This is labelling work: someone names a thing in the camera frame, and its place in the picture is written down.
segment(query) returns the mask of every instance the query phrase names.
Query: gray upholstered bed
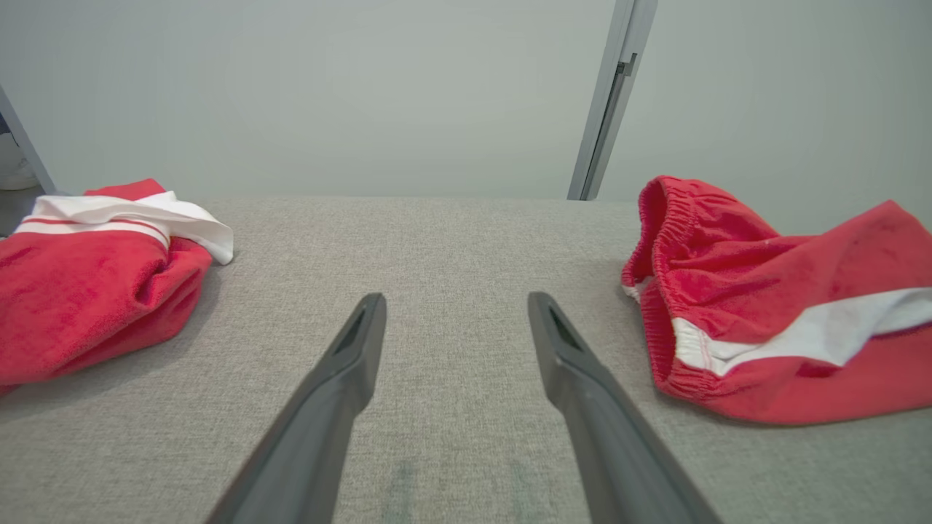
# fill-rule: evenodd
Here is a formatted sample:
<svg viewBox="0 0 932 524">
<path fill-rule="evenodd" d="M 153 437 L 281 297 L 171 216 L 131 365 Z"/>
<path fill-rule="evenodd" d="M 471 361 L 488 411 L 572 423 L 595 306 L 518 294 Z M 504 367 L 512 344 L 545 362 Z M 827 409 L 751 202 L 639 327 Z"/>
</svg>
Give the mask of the gray upholstered bed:
<svg viewBox="0 0 932 524">
<path fill-rule="evenodd" d="M 726 522 L 932 515 L 932 411 L 798 429 L 652 387 L 619 274 L 633 204 L 201 202 L 236 233 L 175 339 L 0 398 L 5 522 L 199 522 L 363 294 L 388 299 L 337 522 L 588 518 L 526 314 L 553 295 Z"/>
</svg>

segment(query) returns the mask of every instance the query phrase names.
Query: gray door frame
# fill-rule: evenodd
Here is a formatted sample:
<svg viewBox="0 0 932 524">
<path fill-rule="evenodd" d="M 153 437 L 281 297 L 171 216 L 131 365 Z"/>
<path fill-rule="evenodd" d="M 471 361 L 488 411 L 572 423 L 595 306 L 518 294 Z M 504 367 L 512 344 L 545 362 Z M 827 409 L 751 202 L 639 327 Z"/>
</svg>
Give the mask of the gray door frame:
<svg viewBox="0 0 932 524">
<path fill-rule="evenodd" d="M 617 0 L 567 200 L 594 200 L 634 87 L 657 0 Z"/>
</svg>

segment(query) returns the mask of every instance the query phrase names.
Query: folded red clothing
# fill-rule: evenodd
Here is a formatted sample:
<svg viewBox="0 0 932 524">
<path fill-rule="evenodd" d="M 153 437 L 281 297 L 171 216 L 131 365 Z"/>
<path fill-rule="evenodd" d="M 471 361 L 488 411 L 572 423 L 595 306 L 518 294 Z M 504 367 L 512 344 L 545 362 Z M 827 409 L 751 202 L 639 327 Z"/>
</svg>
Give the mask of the folded red clothing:
<svg viewBox="0 0 932 524">
<path fill-rule="evenodd" d="M 932 405 L 932 235 L 894 202 L 810 237 L 697 180 L 658 177 L 639 207 L 622 285 L 661 391 L 779 424 Z"/>
<path fill-rule="evenodd" d="M 0 241 L 0 393 L 174 337 L 233 235 L 154 180 L 39 197 Z"/>
</svg>

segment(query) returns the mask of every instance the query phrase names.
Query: red garment with white trim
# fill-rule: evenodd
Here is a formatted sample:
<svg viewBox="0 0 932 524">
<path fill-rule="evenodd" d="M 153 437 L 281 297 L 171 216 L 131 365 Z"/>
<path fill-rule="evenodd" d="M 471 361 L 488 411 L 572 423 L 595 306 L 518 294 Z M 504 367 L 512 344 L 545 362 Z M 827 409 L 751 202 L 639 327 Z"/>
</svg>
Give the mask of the red garment with white trim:
<svg viewBox="0 0 932 524">
<path fill-rule="evenodd" d="M 893 201 L 811 237 L 698 180 L 639 207 L 622 285 L 661 391 L 779 424 L 932 405 L 932 235 Z"/>
<path fill-rule="evenodd" d="M 0 241 L 0 393 L 174 337 L 233 236 L 156 181 L 39 197 Z"/>
</svg>

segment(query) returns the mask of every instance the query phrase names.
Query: red fabric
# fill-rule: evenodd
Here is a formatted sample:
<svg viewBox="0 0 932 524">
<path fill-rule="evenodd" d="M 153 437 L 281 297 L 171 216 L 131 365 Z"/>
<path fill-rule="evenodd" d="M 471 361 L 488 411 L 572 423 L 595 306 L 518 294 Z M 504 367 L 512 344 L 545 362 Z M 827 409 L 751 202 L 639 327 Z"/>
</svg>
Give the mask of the red fabric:
<svg viewBox="0 0 932 524">
<path fill-rule="evenodd" d="M 802 424 L 932 405 L 932 324 L 870 341 L 844 366 L 795 356 L 720 377 L 676 358 L 671 319 L 761 344 L 809 307 L 932 286 L 932 235 L 888 201 L 819 236 L 780 236 L 735 197 L 661 176 L 641 192 L 642 236 L 622 284 L 640 293 L 654 381 L 738 419 Z"/>
<path fill-rule="evenodd" d="M 163 192 L 153 180 L 89 191 Z M 158 344 L 185 325 L 211 256 L 134 231 L 21 232 L 0 241 L 0 393 Z"/>
</svg>

